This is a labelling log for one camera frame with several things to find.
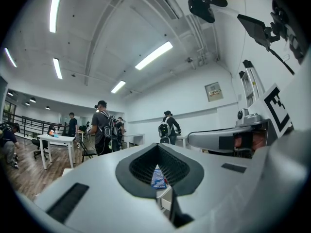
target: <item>gray t-shirt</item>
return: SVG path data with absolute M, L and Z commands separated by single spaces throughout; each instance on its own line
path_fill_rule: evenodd
M 95 133 L 95 144 L 99 144 L 101 139 L 104 137 L 104 131 L 101 132 L 99 128 L 104 130 L 104 127 L 107 124 L 107 117 L 101 112 L 96 112 L 92 118 L 92 125 L 97 126 L 97 131 Z

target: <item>fluorescent ceiling light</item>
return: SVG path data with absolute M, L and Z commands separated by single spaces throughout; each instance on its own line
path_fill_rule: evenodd
M 121 88 L 122 86 L 124 86 L 124 85 L 125 85 L 125 82 L 124 82 L 124 81 L 120 81 L 120 82 L 116 85 L 116 87 L 113 88 L 113 90 L 112 90 L 111 92 L 112 92 L 112 93 L 116 93 L 116 92 L 119 91 L 120 88 Z
M 17 65 L 15 64 L 14 60 L 12 59 L 10 52 L 7 48 L 4 49 L 6 52 L 6 55 L 9 57 L 10 61 L 12 62 L 13 66 L 17 67 Z
M 56 32 L 57 25 L 57 11 L 59 7 L 60 0 L 52 0 L 51 10 L 50 10 L 50 32 Z
M 151 63 L 153 60 L 155 60 L 157 57 L 161 56 L 168 50 L 173 48 L 172 44 L 168 41 L 167 43 L 163 44 L 161 47 L 159 47 L 157 50 L 150 53 L 146 58 L 144 58 L 135 68 L 138 70 L 142 70 L 146 65 Z
M 59 60 L 53 58 L 53 62 L 54 62 L 54 67 L 55 67 L 55 70 L 56 70 L 57 77 L 62 80 L 63 77 L 62 77 L 62 73 L 60 72 Z

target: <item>blue label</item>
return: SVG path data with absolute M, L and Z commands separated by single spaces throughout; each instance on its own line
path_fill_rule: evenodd
M 151 181 L 151 186 L 154 189 L 165 189 L 166 188 L 164 176 L 160 169 L 157 169 L 157 168 L 155 169 L 154 175 Z

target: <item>white ceiling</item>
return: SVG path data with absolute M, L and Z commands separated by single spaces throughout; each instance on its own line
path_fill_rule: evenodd
M 80 85 L 99 82 L 110 92 L 124 80 L 125 87 L 116 94 L 124 97 L 202 65 L 201 54 L 209 62 L 217 52 L 210 24 L 195 16 L 171 19 L 156 0 L 61 0 L 56 33 L 49 32 L 50 4 L 51 0 L 30 0 L 8 36 L 6 45 L 19 78 L 37 73 L 57 79 L 52 58 L 58 58 L 63 82 L 75 73 Z M 173 49 L 143 70 L 135 69 L 167 41 Z M 201 42 L 205 47 L 198 51 Z M 185 61 L 188 57 L 192 64 Z

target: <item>window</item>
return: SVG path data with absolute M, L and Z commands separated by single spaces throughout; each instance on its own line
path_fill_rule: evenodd
M 15 110 L 16 110 L 16 105 L 6 100 L 4 102 L 4 108 L 3 108 L 3 121 L 14 122 Z

